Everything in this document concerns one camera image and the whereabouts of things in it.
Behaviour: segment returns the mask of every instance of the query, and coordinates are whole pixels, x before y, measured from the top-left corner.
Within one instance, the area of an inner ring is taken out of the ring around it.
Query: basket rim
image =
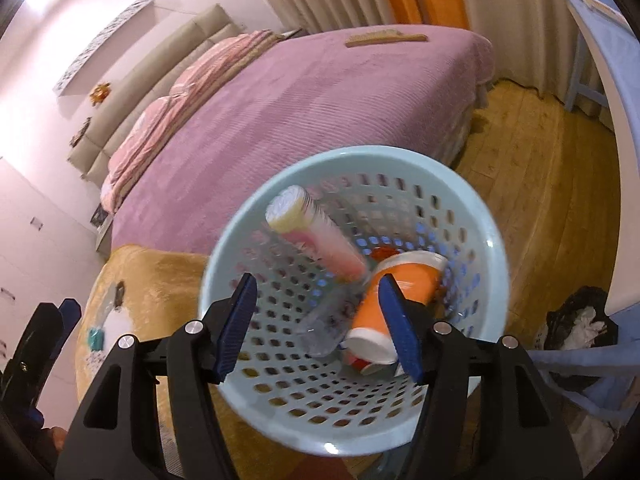
[[[214,271],[220,257],[226,249],[231,233],[235,231],[244,216],[254,208],[255,203],[258,202],[260,198],[267,194],[275,196],[282,190],[284,182],[289,180],[293,175],[305,171],[308,168],[317,166],[328,160],[335,160],[336,158],[367,155],[386,156],[403,164],[411,164],[412,166],[426,170],[432,176],[444,181],[449,187],[455,190],[455,193],[460,197],[462,202],[465,203],[466,207],[475,213],[474,216],[478,227],[481,232],[486,234],[487,245],[490,248],[489,251],[486,251],[486,265],[488,269],[486,277],[488,284],[486,287],[489,302],[492,304],[492,309],[487,311],[485,323],[476,338],[491,342],[497,341],[504,333],[506,324],[510,279],[504,243],[489,209],[471,185],[447,166],[426,155],[391,146],[350,146],[318,153],[317,155],[310,156],[289,166],[262,184],[262,186],[242,204],[227,224],[220,240],[209,257],[200,287],[198,317],[202,318],[210,305],[209,298],[212,296]],[[478,384],[478,378],[470,378],[468,393],[471,394]],[[231,408],[236,413],[242,413],[242,419],[254,427],[254,429],[286,446],[314,455],[357,456],[382,452],[402,446],[412,439],[419,418],[419,413],[416,413],[414,417],[398,424],[392,430],[386,428],[385,430],[376,431],[374,428],[375,425],[373,424],[367,427],[367,434],[358,438],[348,437],[347,434],[351,433],[350,431],[345,431],[346,435],[340,436],[341,430],[337,430],[335,431],[335,438],[332,438],[331,443],[321,442],[313,437],[311,426],[309,431],[300,431],[294,427],[274,422],[273,419],[249,404],[233,384],[222,383],[218,389]]]

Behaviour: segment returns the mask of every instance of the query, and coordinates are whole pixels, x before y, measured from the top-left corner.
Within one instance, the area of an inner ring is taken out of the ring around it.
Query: pink bedspread
[[[208,254],[244,200],[315,153],[356,144],[437,153],[492,78],[492,46],[467,30],[393,28],[430,41],[346,48],[363,29],[338,30],[284,41],[245,68],[140,178],[114,218],[113,247]]]

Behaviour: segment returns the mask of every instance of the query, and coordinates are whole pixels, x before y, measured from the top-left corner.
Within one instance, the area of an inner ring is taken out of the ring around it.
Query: white cabinet
[[[31,225],[33,218],[42,227]],[[95,233],[60,211],[0,158],[0,340],[7,355],[40,302],[74,298],[82,309],[103,261]],[[78,402],[74,332],[56,362],[38,407],[47,426],[68,427]]]

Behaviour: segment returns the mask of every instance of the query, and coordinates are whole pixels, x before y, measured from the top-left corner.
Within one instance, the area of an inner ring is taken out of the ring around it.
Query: headboard
[[[155,99],[169,93],[178,76],[215,43],[240,34],[219,5],[204,10],[156,46],[100,105],[68,161],[100,187],[109,159]]]

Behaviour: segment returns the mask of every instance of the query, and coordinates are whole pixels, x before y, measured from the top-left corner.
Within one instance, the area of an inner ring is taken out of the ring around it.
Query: paper cup
[[[380,279],[385,274],[392,274],[405,298],[427,305],[446,266],[444,256],[429,251],[396,254],[380,263],[374,270],[367,293],[344,341],[347,348],[355,356],[371,363],[395,363],[398,353],[378,303]]]

